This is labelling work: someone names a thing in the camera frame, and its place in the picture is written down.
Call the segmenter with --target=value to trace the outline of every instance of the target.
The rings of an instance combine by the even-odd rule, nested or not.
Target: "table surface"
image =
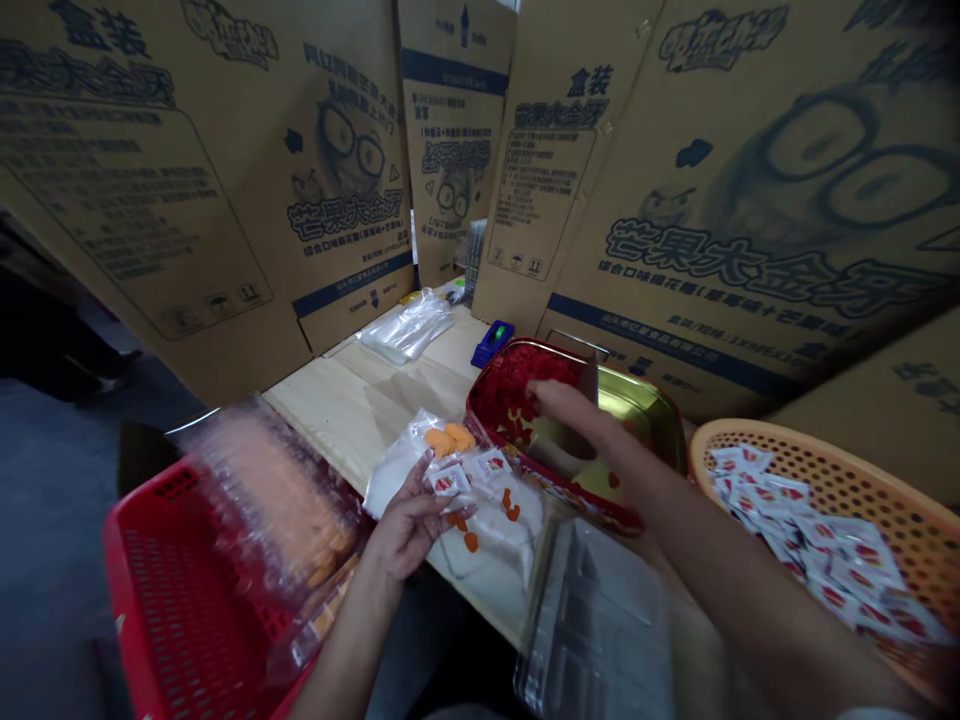
[[[480,372],[470,358],[488,326],[464,307],[455,308],[454,317],[451,329],[418,360],[402,367],[348,340],[277,383],[264,397],[364,495],[380,457],[421,407],[440,417],[462,417],[467,393]],[[548,518],[570,512],[554,502],[545,505]],[[622,542],[660,571],[671,593],[676,716],[726,716],[731,663],[719,635],[653,538]],[[526,602],[517,578],[492,562],[485,571],[458,579],[434,553],[428,559],[507,641],[520,647]],[[690,692],[680,692],[681,687]]]

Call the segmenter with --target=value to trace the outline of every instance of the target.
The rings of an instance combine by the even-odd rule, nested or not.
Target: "cartoon face with glasses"
[[[711,184],[703,227],[778,256],[957,204],[960,157],[919,144],[955,137],[943,108],[917,102],[923,89],[891,96],[886,85],[845,85],[801,96]]]
[[[444,173],[437,190],[437,205],[440,217],[446,222],[459,224],[470,210],[470,194],[473,192],[473,173],[469,169],[453,169]]]
[[[366,198],[377,192],[386,157],[373,120],[336,100],[318,103],[317,109],[322,195]]]

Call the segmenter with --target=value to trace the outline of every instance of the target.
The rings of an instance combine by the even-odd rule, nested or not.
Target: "cardboard box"
[[[960,504],[960,308],[766,418]]]
[[[516,13],[497,0],[400,0],[401,71],[420,283],[438,287],[487,217]]]
[[[955,304],[953,39],[900,7],[668,0],[540,337],[609,346],[702,421]]]
[[[532,335],[577,237],[661,0],[523,0],[475,317]]]
[[[389,0],[4,10],[7,208],[204,402],[411,289]]]

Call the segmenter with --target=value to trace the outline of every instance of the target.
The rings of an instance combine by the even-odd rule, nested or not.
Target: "floor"
[[[115,347],[135,346],[92,301],[81,315]],[[117,500],[119,428],[134,420],[170,429],[202,410],[150,355],[137,363],[128,388],[83,409],[0,380],[6,717],[133,717],[118,670],[100,542]],[[473,614],[442,578],[422,573],[392,628],[368,717],[404,717]]]

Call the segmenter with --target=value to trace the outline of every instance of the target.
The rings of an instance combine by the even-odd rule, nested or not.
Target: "plastic bag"
[[[416,360],[427,345],[453,326],[448,303],[430,288],[399,313],[387,313],[361,330],[357,337],[366,347],[394,365]]]
[[[363,507],[380,518],[407,474],[430,445],[426,434],[444,430],[449,421],[421,409],[387,448],[374,468]],[[537,537],[543,528],[543,501],[539,488],[522,479],[509,458],[488,437],[476,438],[476,447],[435,457],[424,475],[425,488],[445,492],[440,482],[462,471],[469,488],[455,493],[445,512],[456,527],[440,536],[431,559],[445,565],[450,575],[466,579],[491,561],[516,572],[523,587],[529,584]],[[464,518],[464,511],[469,517]]]
[[[260,397],[177,432],[206,472],[200,492],[219,519],[218,550],[240,567],[239,592],[294,616],[267,657],[286,685],[313,657],[370,534],[346,481]]]

